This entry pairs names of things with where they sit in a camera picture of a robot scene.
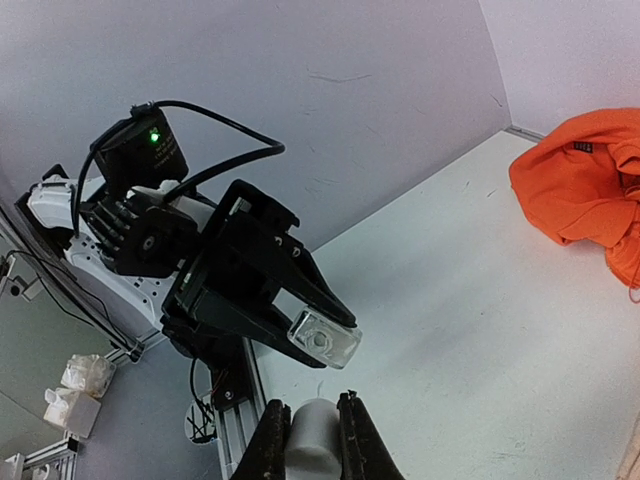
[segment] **black cable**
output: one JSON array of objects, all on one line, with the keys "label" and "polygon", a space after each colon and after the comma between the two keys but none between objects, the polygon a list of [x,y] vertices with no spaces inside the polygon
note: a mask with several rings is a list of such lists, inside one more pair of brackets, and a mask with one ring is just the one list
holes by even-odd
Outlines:
[{"label": "black cable", "polygon": [[178,198],[180,195],[192,190],[196,186],[206,182],[207,180],[211,180],[213,177],[216,177],[222,173],[225,173],[233,168],[240,167],[247,163],[255,162],[256,160],[260,160],[262,158],[272,157],[274,155],[279,155],[285,150],[285,146],[277,140],[273,138],[267,137],[255,130],[250,129],[230,118],[227,118],[219,113],[216,113],[212,110],[206,109],[199,105],[195,105],[189,102],[183,102],[181,100],[161,100],[159,102],[151,102],[144,105],[138,105],[131,108],[131,117],[120,120],[118,123],[113,125],[109,130],[103,133],[98,140],[96,140],[84,163],[82,164],[82,168],[80,169],[80,174],[78,175],[78,184],[76,190],[74,192],[73,200],[71,202],[71,222],[73,226],[73,233],[77,237],[80,234],[80,206],[82,204],[82,191],[84,189],[84,184],[87,180],[87,175],[89,173],[89,168],[91,167],[91,163],[93,159],[102,148],[102,146],[114,135],[121,132],[128,126],[132,125],[137,121],[137,119],[147,114],[149,111],[152,111],[155,108],[164,108],[164,107],[177,107],[183,108],[185,110],[190,110],[195,113],[199,113],[200,115],[204,115],[205,117],[209,117],[213,120],[216,120],[224,125],[227,125],[239,132],[244,133],[245,135],[250,136],[262,143],[269,145],[268,148],[261,148],[258,150],[254,150],[252,152],[248,152],[242,155],[238,155],[237,157],[233,157],[229,160],[225,160],[222,163],[217,165],[213,165],[209,168],[206,168],[202,172],[188,178],[184,182],[182,182],[177,187],[170,190],[165,196],[165,202],[171,202]]},{"label": "black cable", "polygon": [[[62,283],[58,278],[56,278],[55,275],[53,275],[51,273],[51,271],[45,267],[45,263],[62,271],[63,273],[65,273],[67,276],[69,276],[69,273],[66,272],[65,270],[62,270],[60,267],[57,267],[56,265],[53,265],[50,262],[46,262],[44,261],[41,257],[39,257],[36,253],[35,250],[33,249],[33,247],[30,245],[30,243],[27,241],[27,239],[25,238],[25,236],[21,233],[20,229],[18,229],[18,227],[16,226],[16,224],[13,222],[13,220],[11,219],[11,217],[7,214],[7,212],[5,212],[4,208],[2,207],[2,205],[0,205],[0,215],[2,215],[2,217],[5,219],[5,221],[9,224],[9,227],[12,229],[12,231],[14,232],[15,235],[18,236],[18,238],[20,239],[20,241],[22,242],[22,244],[29,249],[29,252],[24,252],[25,255],[29,255],[32,258],[34,258],[38,264],[40,265],[40,268],[42,268],[42,270],[44,272],[47,273],[47,275],[49,275],[52,279],[52,281],[55,283],[55,285],[60,289],[61,292],[63,292],[67,298],[69,298],[69,300],[71,301],[71,303],[73,303],[78,310],[80,310],[82,313],[84,313],[88,318],[92,319],[94,322],[96,322],[97,324],[99,324],[102,328],[104,328],[104,325],[102,325],[102,322],[98,319],[96,319],[94,317],[94,315],[84,306],[82,305],[82,303],[80,303],[78,301],[77,298],[75,298],[75,296],[73,295],[73,292],[71,292],[67,286]],[[82,291],[86,291],[84,290],[76,281],[73,277],[70,277],[74,283],[76,285],[78,285],[78,287],[82,290]],[[131,347],[129,346],[129,342],[123,341],[122,342],[125,347],[127,348],[127,350],[131,350]]]},{"label": "black cable", "polygon": [[224,162],[218,163],[217,165],[205,168],[203,171],[196,173],[194,176],[188,178],[180,185],[169,190],[169,192],[167,192],[167,194],[164,196],[164,201],[167,203],[172,202],[180,195],[184,195],[189,190],[208,180],[211,180],[213,177],[217,177],[222,173],[228,172],[229,170],[237,167],[241,167],[242,165],[246,165],[247,163],[255,162],[256,160],[260,160],[262,158],[273,157],[274,155],[278,155],[283,151],[284,149],[278,150],[274,147],[261,148],[249,153],[243,153],[242,155],[230,158],[229,160],[225,160]]},{"label": "black cable", "polygon": [[76,280],[76,278],[71,275],[71,273],[67,272],[64,268],[61,268],[57,265],[54,265],[53,263],[45,260],[44,258],[41,258],[33,253],[24,251],[24,250],[10,250],[7,253],[7,257],[13,255],[13,254],[20,254],[20,255],[26,255],[28,257],[32,257],[35,258],[36,260],[38,260],[40,263],[44,263],[48,266],[50,266],[51,268],[56,269],[59,272],[62,272],[63,274],[65,274],[67,277],[69,277],[69,279],[75,283],[78,288],[80,290],[82,290],[84,293],[86,293],[87,295],[89,295],[90,297],[92,297],[93,299],[95,299],[98,303],[100,303],[100,305],[102,306],[102,309],[104,310],[104,316],[105,319],[107,320],[107,323],[109,324],[109,326],[111,327],[111,329],[113,330],[114,333],[116,333],[120,339],[120,341],[127,346],[128,349],[130,349],[131,347],[129,346],[129,342],[127,342],[124,333],[122,333],[122,331],[116,327],[114,325],[114,323],[111,321],[111,316],[109,315],[109,310],[107,309],[107,305],[104,303],[104,301],[102,301],[102,299],[100,297],[98,297],[97,295],[94,295],[93,293],[91,293],[89,290],[87,290],[86,288],[84,288],[82,285],[80,285],[80,283]]},{"label": "black cable", "polygon": [[198,397],[198,394],[196,393],[195,373],[196,373],[197,363],[198,363],[197,357],[191,361],[191,371],[189,372],[189,388],[191,389],[191,395],[193,396],[193,400],[196,402],[196,405],[198,406],[198,408],[200,409],[200,412],[202,413],[202,418],[204,418],[206,422],[213,423],[209,415],[207,415],[206,407],[204,403],[202,402],[202,400],[200,400],[200,397]]},{"label": "black cable", "polygon": [[217,165],[213,165],[209,168],[204,169],[200,173],[193,175],[188,178],[184,182],[180,183],[177,187],[170,190],[165,196],[165,202],[171,202],[178,198],[180,195],[192,190],[198,185],[206,182],[207,180],[211,180],[213,177],[216,177],[222,173],[225,173],[233,168],[240,167],[242,165],[246,165],[247,163],[255,162],[256,160],[260,160],[262,158],[272,157],[274,155],[279,155],[285,150],[285,146],[280,143],[278,140],[267,137],[262,133],[256,132],[255,130],[250,129],[230,118],[227,118],[219,113],[216,113],[212,110],[206,109],[199,105],[195,105],[189,102],[183,102],[181,100],[161,100],[159,102],[154,102],[142,107],[134,107],[131,112],[135,114],[139,108],[164,108],[164,107],[177,107],[183,108],[185,110],[190,110],[195,113],[199,113],[200,115],[204,115],[205,117],[209,117],[213,120],[216,120],[224,125],[227,125],[239,132],[244,133],[245,135],[250,136],[262,143],[269,145],[267,148],[261,148],[258,150],[254,150],[252,152],[244,153],[242,155],[238,155],[237,157],[233,157],[229,160],[225,160],[222,163]]},{"label": "black cable", "polygon": [[87,175],[89,174],[89,168],[91,168],[91,163],[93,162],[96,153],[98,153],[98,150],[100,150],[108,140],[113,138],[114,135],[121,132],[128,126],[133,125],[136,119],[136,117],[130,117],[120,120],[109,130],[100,135],[100,137],[93,142],[93,145],[91,145],[89,154],[82,164],[82,168],[80,168],[78,184],[71,202],[71,224],[73,226],[73,233],[76,237],[80,234],[80,205],[82,204],[82,190],[84,189],[84,184],[87,181]]},{"label": "black cable", "polygon": [[51,297],[51,300],[53,300],[55,302],[56,305],[58,305],[58,308],[60,310],[62,310],[64,313],[66,313],[67,315],[69,315],[70,317],[73,317],[77,320],[80,320],[82,323],[84,323],[85,325],[89,325],[90,327],[93,327],[93,325],[91,325],[89,322],[87,322],[84,318],[76,315],[73,312],[70,312],[69,310],[67,310],[66,308],[64,308],[62,306],[62,304],[58,301],[58,299],[53,295],[53,293],[51,292],[51,290],[49,290],[49,287],[47,287],[47,285],[44,283],[43,278],[40,275],[36,275],[36,278],[40,281],[40,283],[42,284],[42,288],[44,288],[44,291],[47,292],[49,294],[49,296]]}]

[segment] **gray wall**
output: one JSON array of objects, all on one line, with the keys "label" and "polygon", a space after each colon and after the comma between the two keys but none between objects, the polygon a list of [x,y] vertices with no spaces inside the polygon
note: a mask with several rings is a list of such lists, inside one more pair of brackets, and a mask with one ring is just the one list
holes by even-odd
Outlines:
[{"label": "gray wall", "polygon": [[[0,255],[8,247],[0,239]],[[19,260],[14,274],[30,281],[33,272]],[[107,353],[109,344],[91,327],[61,312],[45,292],[27,303],[0,298],[0,458],[31,453],[62,438],[42,421],[44,391],[60,385],[74,353]]]},{"label": "gray wall", "polygon": [[[236,176],[327,241],[509,122],[477,0],[4,2],[0,166],[13,191],[75,174],[132,103],[201,103],[283,141]],[[171,112],[192,172],[255,143]]]},{"label": "gray wall", "polygon": [[480,0],[513,123],[547,134],[569,117],[640,102],[640,3]]}]

